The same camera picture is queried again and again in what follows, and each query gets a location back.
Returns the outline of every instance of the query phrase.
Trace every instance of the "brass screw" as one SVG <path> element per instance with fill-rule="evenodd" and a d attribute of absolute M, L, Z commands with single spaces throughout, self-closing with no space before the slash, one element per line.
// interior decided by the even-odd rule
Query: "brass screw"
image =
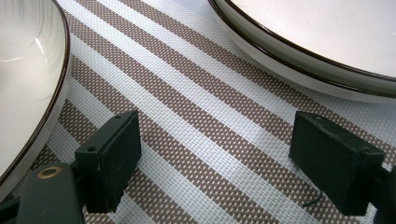
<path fill-rule="evenodd" d="M 61 167 L 59 167 L 59 166 L 51 166 L 51 167 L 48 167 L 48 168 L 40 171 L 37 174 L 37 177 L 40 178 L 40 179 L 48 179 L 48 178 L 51 178 L 51 177 L 54 177 L 54 176 L 58 175 L 60 172 L 61 172 Z"/>

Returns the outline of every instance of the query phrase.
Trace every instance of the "dark brown plate rim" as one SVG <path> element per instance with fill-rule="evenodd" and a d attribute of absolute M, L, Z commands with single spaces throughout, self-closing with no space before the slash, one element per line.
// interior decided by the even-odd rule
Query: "dark brown plate rim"
<path fill-rule="evenodd" d="M 365 71 L 356 67 L 352 67 L 349 65 L 346 65 L 344 63 L 339 63 L 336 62 L 332 59 L 326 58 L 324 56 L 321 56 L 319 54 L 316 54 L 308 49 L 305 49 L 299 45 L 294 44 L 293 42 L 289 41 L 288 39 L 282 37 L 281 35 L 278 35 L 277 33 L 273 32 L 272 30 L 268 29 L 267 27 L 263 26 L 262 24 L 260 24 L 259 22 L 253 20 L 251 17 L 249 17 L 248 14 L 246 14 L 244 11 L 242 11 L 237 5 L 235 5 L 231 0 L 225 0 L 225 3 L 227 3 L 233 10 L 235 10 L 238 14 L 240 14 L 242 17 L 245 18 L 245 20 L 249 21 L 250 23 L 252 23 L 254 26 L 258 27 L 260 30 L 262 30 L 263 32 L 267 33 L 268 35 L 270 35 L 271 37 L 281 41 L 282 43 L 299 50 L 300 52 L 309 55 L 310 57 L 313 57 L 317 60 L 323 61 L 325 63 L 331 64 L 333 66 L 345 69 L 347 71 L 351 71 L 354 73 L 357 73 L 359 75 L 363 75 L 363 76 L 367 76 L 367 77 L 374 77 L 374 78 L 380 78 L 380 79 L 384 79 L 386 81 L 391 81 L 391 82 L 396 82 L 396 77 L 389 77 L 386 75 L 382 75 L 382 74 L 378 74 L 378 73 L 373 73 L 373 72 L 369 72 L 369 71 Z"/>
<path fill-rule="evenodd" d="M 58 8 L 58 11 L 62 17 L 62 21 L 64 23 L 64 35 L 65 35 L 65 52 L 64 52 L 64 63 L 62 65 L 62 71 L 61 75 L 59 78 L 59 81 L 57 83 L 55 92 L 49 101 L 49 106 L 47 107 L 47 110 L 45 111 L 43 117 L 41 118 L 40 122 L 38 123 L 37 127 L 35 128 L 35 131 L 32 133 L 30 136 L 29 140 L 26 142 L 24 145 L 23 149 L 21 152 L 18 154 L 16 159 L 11 163 L 11 165 L 8 166 L 6 171 L 1 175 L 0 177 L 0 186 L 3 185 L 4 182 L 9 178 L 9 176 L 14 172 L 14 170 L 17 168 L 17 166 L 20 164 L 21 160 L 23 157 L 26 155 L 26 153 L 29 151 L 31 148 L 32 144 L 35 142 L 37 139 L 38 135 L 41 133 L 41 131 L 44 128 L 45 123 L 50 117 L 50 114 L 55 107 L 56 101 L 61 93 L 62 87 L 64 83 L 66 82 L 66 75 L 67 75 L 67 69 L 69 65 L 69 60 L 70 60 L 70 32 L 69 32 L 69 26 L 67 24 L 66 16 L 64 15 L 64 11 L 62 10 L 61 6 L 55 1 L 52 0 L 52 3 Z"/>
<path fill-rule="evenodd" d="M 224 13 L 221 11 L 219 6 L 217 5 L 215 0 L 208 0 L 209 4 L 212 6 L 212 8 L 215 10 L 215 12 L 219 15 L 219 17 L 234 31 L 236 32 L 240 37 L 242 37 L 245 41 L 247 41 L 251 46 L 253 46 L 255 49 L 259 50 L 261 53 L 265 54 L 266 56 L 270 57 L 271 59 L 277 61 L 278 63 L 282 63 L 283 65 L 287 66 L 288 68 L 295 70 L 303 75 L 306 75 L 308 77 L 312 77 L 313 79 L 316 79 L 318 81 L 333 85 L 338 88 L 342 88 L 348 91 L 354 91 L 354 92 L 359 92 L 359 93 L 364 93 L 364 94 L 369 94 L 369 95 L 375 95 L 375 96 L 381 96 L 381 97 L 387 97 L 387 98 L 396 98 L 396 94 L 391 94 L 391 93 L 384 93 L 384 92 L 375 92 L 375 91 L 367 91 L 361 88 L 356 88 L 356 87 L 351 87 L 348 85 L 345 85 L 340 82 L 335 82 L 332 80 L 329 80 L 327 78 L 318 76 L 316 74 L 310 73 L 305 71 L 304 69 L 297 67 L 291 63 L 288 63 L 275 55 L 273 55 L 271 52 L 268 52 L 267 50 L 263 49 L 262 47 L 258 46 L 256 43 L 254 43 L 250 38 L 248 38 L 246 35 L 244 35 L 238 28 L 235 27 L 235 25 L 224 15 Z"/>

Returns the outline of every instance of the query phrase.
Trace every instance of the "striped placemat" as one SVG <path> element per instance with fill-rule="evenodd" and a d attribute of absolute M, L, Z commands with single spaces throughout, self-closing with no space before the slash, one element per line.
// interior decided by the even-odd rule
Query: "striped placemat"
<path fill-rule="evenodd" d="M 88 223 L 371 223 L 343 217 L 290 161 L 296 110 L 325 116 L 387 152 L 396 127 L 353 102 L 289 83 L 216 24 L 169 0 L 59 0 L 71 30 L 62 115 L 35 161 L 74 160 L 107 119 L 140 111 L 143 155 L 117 213 Z M 19 184 L 9 197 L 21 195 Z"/>

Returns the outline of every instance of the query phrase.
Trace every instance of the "black cable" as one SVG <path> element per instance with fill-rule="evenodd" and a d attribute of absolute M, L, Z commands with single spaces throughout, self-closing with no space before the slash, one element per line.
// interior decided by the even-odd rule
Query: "black cable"
<path fill-rule="evenodd" d="M 309 203 L 304 203 L 303 207 L 308 207 L 308 206 L 314 205 L 315 203 L 318 203 L 322 197 L 323 197 L 323 191 L 320 191 L 320 193 L 316 199 L 312 200 Z"/>

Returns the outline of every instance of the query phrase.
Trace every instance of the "ceramic plate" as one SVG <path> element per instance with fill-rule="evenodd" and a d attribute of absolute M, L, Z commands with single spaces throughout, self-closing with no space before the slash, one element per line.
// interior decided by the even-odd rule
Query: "ceramic plate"
<path fill-rule="evenodd" d="M 69 58 L 57 3 L 0 1 L 0 201 L 50 136 L 66 96 Z"/>
<path fill-rule="evenodd" d="M 344 89 L 396 98 L 395 3 L 212 2 L 244 39 L 287 66 Z"/>
<path fill-rule="evenodd" d="M 367 93 L 367 90 L 331 81 L 317 74 L 310 73 L 301 67 L 295 66 L 282 58 L 276 57 L 271 52 L 256 44 L 246 33 L 236 27 L 219 8 L 217 1 L 209 0 L 209 3 L 215 9 L 219 25 L 226 32 L 228 37 L 256 61 L 270 68 L 282 77 L 306 86 L 307 88 L 348 100 L 379 104 L 396 103 L 395 98 L 374 94 L 373 92 Z"/>

